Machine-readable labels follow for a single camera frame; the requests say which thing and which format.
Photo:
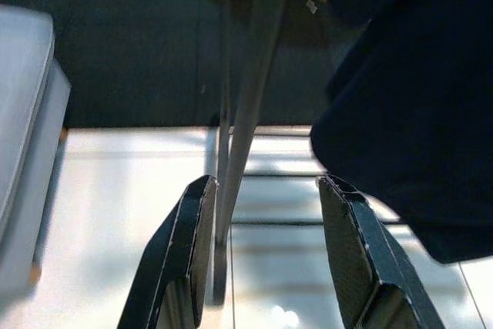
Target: navy jacket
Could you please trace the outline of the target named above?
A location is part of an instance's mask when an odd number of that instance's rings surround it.
[[[493,0],[330,0],[369,22],[312,129],[327,170],[442,263],[493,254]]]

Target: tile grout line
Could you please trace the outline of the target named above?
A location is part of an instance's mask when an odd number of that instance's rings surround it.
[[[462,274],[462,277],[464,278],[465,285],[466,285],[466,287],[468,288],[468,290],[469,290],[469,294],[471,295],[471,298],[472,298],[472,301],[473,301],[473,302],[474,302],[474,304],[475,304],[476,311],[478,312],[479,318],[481,319],[481,323],[483,324],[483,328],[484,328],[484,329],[487,329],[487,328],[486,328],[486,323],[485,323],[485,320],[483,319],[483,315],[481,314],[481,311],[479,310],[478,303],[476,302],[475,296],[474,296],[474,295],[473,295],[473,293],[472,293],[471,286],[469,285],[468,279],[467,279],[467,277],[466,277],[466,276],[465,276],[465,274],[464,274],[464,270],[462,270],[462,264],[459,262],[459,264],[458,264],[458,265],[459,265],[459,269],[461,269],[461,274]]]
[[[169,158],[197,158],[210,155],[200,151],[120,151],[120,152],[66,152],[65,157],[73,160],[85,159],[169,159]]]
[[[234,302],[234,274],[233,274],[233,231],[230,225],[230,256],[231,256],[231,306],[233,308],[233,329],[236,329],[236,307]]]

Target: dark gray carpet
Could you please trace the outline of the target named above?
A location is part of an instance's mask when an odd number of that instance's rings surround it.
[[[260,123],[311,124],[357,35],[289,0]],[[69,127],[203,126],[219,112],[217,0],[0,0],[52,15],[72,95]],[[233,0],[236,102],[252,0]]]

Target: textured black surface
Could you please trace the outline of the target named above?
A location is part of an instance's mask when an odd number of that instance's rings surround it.
[[[311,124],[357,34],[290,0],[262,124]],[[209,125],[220,108],[218,0],[0,0],[50,13],[70,127]],[[252,0],[233,0],[233,112]]]
[[[209,263],[216,182],[203,176],[191,183],[148,242],[130,288],[119,329],[198,327]]]
[[[319,182],[330,272],[347,328],[444,327],[415,269],[350,184]]]

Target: black metal bar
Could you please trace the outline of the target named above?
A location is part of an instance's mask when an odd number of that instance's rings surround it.
[[[406,225],[401,220],[380,220],[383,225],[395,226],[395,225]],[[253,220],[253,219],[233,219],[232,225],[236,227],[322,227],[324,222],[322,220],[278,220],[278,219],[263,219],[263,220]]]
[[[221,109],[219,128],[219,150],[217,178],[219,184],[226,181],[226,170],[230,152],[230,14],[231,0],[221,0],[220,14],[220,58],[221,58]],[[221,204],[224,186],[220,187],[217,198]]]
[[[203,311],[216,181],[191,183],[147,243],[118,329],[192,329]]]
[[[309,138],[309,133],[288,133],[288,132],[272,132],[272,133],[254,133],[254,138]]]
[[[271,177],[271,178],[285,178],[285,177],[297,177],[297,178],[315,178],[323,176],[322,173],[244,173],[243,177]]]
[[[251,153],[250,160],[260,162],[264,160],[268,161],[290,161],[290,162],[306,162],[312,163],[313,159],[307,154],[303,154],[299,151],[279,151],[270,153]]]
[[[230,135],[233,134],[234,126],[230,127]],[[310,136],[311,126],[257,126],[253,132],[254,136]]]

